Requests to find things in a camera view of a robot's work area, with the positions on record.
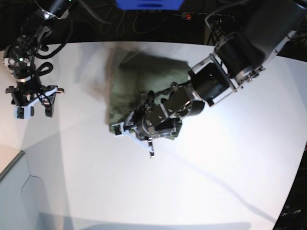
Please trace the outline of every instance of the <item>metal bracket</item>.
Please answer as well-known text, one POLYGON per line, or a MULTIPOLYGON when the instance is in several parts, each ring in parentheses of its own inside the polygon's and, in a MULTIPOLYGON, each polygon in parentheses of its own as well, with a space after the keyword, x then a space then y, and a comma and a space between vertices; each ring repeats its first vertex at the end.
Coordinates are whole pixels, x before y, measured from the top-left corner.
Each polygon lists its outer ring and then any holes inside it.
MULTIPOLYGON (((53 95, 54 93, 56 93, 58 91, 58 88, 55 87, 54 89, 48 91, 45 93, 45 95, 48 97, 48 96, 51 96, 53 95)), ((39 98, 35 98, 33 99, 28 105, 26 106, 16 106, 14 108, 14 117, 15 118, 21 118, 21 119, 24 119, 24 120, 28 120, 31 118, 31 111, 32 111, 32 107, 39 102, 39 98)))
POLYGON ((229 95, 231 95, 234 92, 237 92, 237 90, 240 87, 235 87, 235 85, 231 82, 231 80, 229 79, 229 77, 227 76, 227 74, 225 73, 225 71, 223 70, 222 66, 218 63, 218 61, 216 60, 216 53, 212 53, 209 54, 209 56, 207 58, 205 58, 204 60, 202 60, 201 62, 197 63, 194 67, 192 67, 189 71, 188 74, 190 75, 190 77, 192 78, 193 76, 195 76, 195 72, 205 66, 206 64, 208 64, 209 62, 213 62, 216 67, 218 68, 219 72, 221 73, 221 75, 223 76, 223 78, 228 82, 229 84, 229 88, 231 89, 231 92, 228 93, 227 95, 223 96, 222 98, 220 98, 217 102, 213 102, 213 100, 208 101, 208 105, 210 107, 218 104, 221 100, 223 100, 224 98, 228 97, 229 95))
POLYGON ((121 122, 118 124, 114 124, 112 125, 112 127, 114 127, 114 129, 119 129, 117 133, 115 133, 116 137, 122 137, 122 136, 127 136, 129 138, 131 138, 132 140, 134 140, 135 142, 137 142, 139 145, 143 146, 145 149, 147 149, 150 152, 150 158, 154 158, 154 146, 153 146, 153 138, 149 137, 148 138, 148 145, 146 145, 144 142, 142 142, 141 140, 137 139, 134 135, 132 135, 129 130, 125 130, 124 128, 124 124, 126 122, 121 122))

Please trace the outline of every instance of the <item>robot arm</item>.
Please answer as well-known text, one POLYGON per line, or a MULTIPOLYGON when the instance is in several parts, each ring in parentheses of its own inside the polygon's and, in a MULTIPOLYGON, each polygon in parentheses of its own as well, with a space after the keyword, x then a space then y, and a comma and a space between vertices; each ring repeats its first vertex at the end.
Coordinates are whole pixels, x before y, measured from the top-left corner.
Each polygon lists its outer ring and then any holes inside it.
POLYGON ((4 53, 4 65, 11 71, 17 83, 17 87, 10 86, 5 92, 12 95, 12 104, 16 105, 15 118, 19 119, 30 119, 34 115, 34 105, 38 102, 45 107, 46 116, 52 117, 56 94, 64 93, 64 90, 57 86, 42 85, 40 77, 50 73, 53 65, 45 62, 36 69, 34 59, 51 58, 63 47, 60 46, 48 56, 38 54, 39 50, 48 50, 47 46, 42 46, 42 42, 52 33, 53 20, 64 18, 72 2, 37 0, 36 3, 37 11, 25 20, 20 35, 4 53))
POLYGON ((115 124, 115 134, 126 135, 144 145, 154 157, 153 139, 171 136, 177 132, 181 119, 199 114, 205 102, 209 106, 243 88, 263 70, 262 64, 277 55, 289 39, 289 33, 307 12, 304 0, 265 0, 251 16, 244 28, 220 41, 214 52, 189 71, 190 80, 173 83, 163 92, 149 92, 125 122, 115 124), (227 72, 218 62, 219 58, 227 72), (160 104, 154 104, 158 94, 169 95, 160 104))

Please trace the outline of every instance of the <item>green cloth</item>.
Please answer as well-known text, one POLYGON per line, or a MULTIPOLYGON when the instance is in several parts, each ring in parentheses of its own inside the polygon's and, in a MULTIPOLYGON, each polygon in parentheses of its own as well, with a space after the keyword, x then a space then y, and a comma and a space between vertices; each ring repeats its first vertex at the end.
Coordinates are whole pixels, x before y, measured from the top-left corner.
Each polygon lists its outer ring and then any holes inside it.
MULTIPOLYGON (((143 53, 129 53, 119 65, 112 78, 109 130, 111 125, 123 122, 140 101, 141 93, 162 91, 172 82, 178 84, 188 80, 188 63, 164 57, 154 57, 143 53)), ((161 98, 155 100, 160 104, 161 98)))

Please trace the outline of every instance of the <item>white table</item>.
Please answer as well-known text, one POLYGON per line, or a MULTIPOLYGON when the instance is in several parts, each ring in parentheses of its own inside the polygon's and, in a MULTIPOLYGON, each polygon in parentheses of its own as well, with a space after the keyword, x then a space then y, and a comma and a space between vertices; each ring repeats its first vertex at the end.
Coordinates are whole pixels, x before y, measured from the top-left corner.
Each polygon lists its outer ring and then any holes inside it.
MULTIPOLYGON (((11 96, 0 94, 0 146, 24 150, 44 180, 49 229, 271 230, 307 140, 307 64, 276 57, 244 90, 184 119, 178 139, 154 140, 150 159, 108 132, 110 76, 131 50, 193 66, 213 47, 69 44, 42 77, 66 91, 52 119, 38 105, 30 121, 14 120, 11 96)), ((0 75, 0 92, 15 85, 3 66, 0 75)))

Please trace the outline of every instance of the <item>blue box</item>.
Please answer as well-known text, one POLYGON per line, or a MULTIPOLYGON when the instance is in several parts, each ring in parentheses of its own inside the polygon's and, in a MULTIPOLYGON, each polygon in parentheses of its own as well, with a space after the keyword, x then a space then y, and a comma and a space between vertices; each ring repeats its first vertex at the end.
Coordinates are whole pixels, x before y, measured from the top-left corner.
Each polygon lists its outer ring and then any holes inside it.
POLYGON ((117 7, 128 11, 171 10, 177 11, 184 0, 116 0, 117 7))

